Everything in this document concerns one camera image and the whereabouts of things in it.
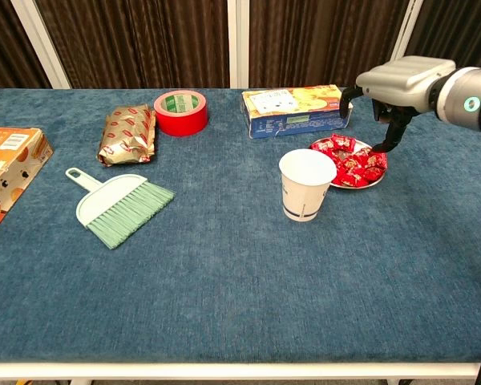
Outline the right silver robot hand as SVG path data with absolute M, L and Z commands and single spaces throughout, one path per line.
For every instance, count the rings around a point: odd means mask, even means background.
M 388 123 L 386 137 L 372 151 L 388 153 L 400 143 L 413 117 L 430 110 L 430 88 L 456 69 L 450 59 L 417 55 L 391 60 L 361 73 L 353 87 L 342 91 L 340 117 L 348 115 L 351 100 L 366 96 L 372 99 L 374 119 Z

